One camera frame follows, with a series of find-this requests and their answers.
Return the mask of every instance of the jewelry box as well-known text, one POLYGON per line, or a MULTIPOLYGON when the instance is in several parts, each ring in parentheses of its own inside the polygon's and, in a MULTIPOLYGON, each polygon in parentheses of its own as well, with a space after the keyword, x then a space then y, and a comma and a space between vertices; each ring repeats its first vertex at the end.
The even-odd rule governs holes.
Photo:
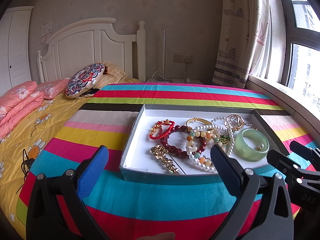
MULTIPOLYGON (((151 148, 160 144, 160 140, 152 140, 149 135, 155 123, 160 120, 169 119, 174 121, 175 125, 182 126, 186 125, 187 120, 196 117, 210 122, 215 120, 214 124, 224 127, 224 120, 222 117, 231 114, 241 116, 244 122, 252 124, 254 128, 260 131, 269 141, 269 150, 274 149, 284 155, 289 154, 278 136, 268 126, 262 116, 254 109, 146 104, 141 108, 133 124, 128 141, 122 153, 119 168, 124 179, 135 182, 169 185, 220 182, 221 179, 216 171, 205 172, 204 169, 194 165, 189 158, 181 158, 167 152, 166 158, 172 160, 172 163, 179 171, 179 174, 170 174, 166 166, 162 165, 161 161, 156 159, 152 152, 150 152, 151 148)), ((202 124, 189 122, 188 125, 195 128, 202 124)), ((238 133, 239 131, 233 132, 235 138, 238 133)), ((170 134, 168 143, 184 150, 187 136, 187 133, 172 133, 170 134)), ((256 147, 256 142, 251 141, 249 138, 244 139, 247 145, 252 148, 256 147)), ((212 140, 206 144, 206 149, 203 152, 204 155, 210 156, 210 149, 213 143, 212 140)), ((266 157, 259 161, 250 161, 242 157, 236 147, 234 147, 230 157, 235 158, 243 168, 251 168, 257 174, 274 169, 268 164, 266 157)))

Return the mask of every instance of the wall socket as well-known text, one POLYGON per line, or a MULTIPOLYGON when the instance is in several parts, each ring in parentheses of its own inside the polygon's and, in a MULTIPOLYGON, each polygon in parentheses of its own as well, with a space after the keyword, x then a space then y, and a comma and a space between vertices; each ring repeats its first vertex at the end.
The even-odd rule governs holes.
POLYGON ((179 63, 191 63, 192 62, 192 55, 190 54, 181 54, 181 53, 174 53, 173 54, 173 62, 179 63))

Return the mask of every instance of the bedpost finial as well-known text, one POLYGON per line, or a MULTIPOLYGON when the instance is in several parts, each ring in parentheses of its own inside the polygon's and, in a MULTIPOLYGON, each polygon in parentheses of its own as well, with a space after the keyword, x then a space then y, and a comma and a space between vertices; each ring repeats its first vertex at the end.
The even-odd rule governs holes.
POLYGON ((139 24, 139 30, 145 30, 145 28, 144 28, 145 22, 144 21, 139 21, 138 24, 139 24))

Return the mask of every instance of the round decorative cushion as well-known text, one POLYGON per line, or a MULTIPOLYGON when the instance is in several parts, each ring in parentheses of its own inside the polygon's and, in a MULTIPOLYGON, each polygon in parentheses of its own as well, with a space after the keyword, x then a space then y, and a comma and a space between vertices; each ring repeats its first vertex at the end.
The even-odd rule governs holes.
POLYGON ((65 95, 68 98, 76 98, 92 88, 101 79, 104 68, 102 63, 94 63, 81 69, 69 80, 65 95))

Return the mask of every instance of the yellow floral quilt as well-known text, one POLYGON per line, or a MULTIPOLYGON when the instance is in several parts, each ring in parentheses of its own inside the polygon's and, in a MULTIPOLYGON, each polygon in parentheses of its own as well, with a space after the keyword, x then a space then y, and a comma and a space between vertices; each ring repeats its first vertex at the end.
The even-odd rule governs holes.
POLYGON ((87 99, 70 99, 62 92, 52 100, 44 100, 0 142, 0 207, 24 238, 26 228, 16 217, 17 200, 24 181, 21 170, 23 149, 29 158, 36 158, 87 99))

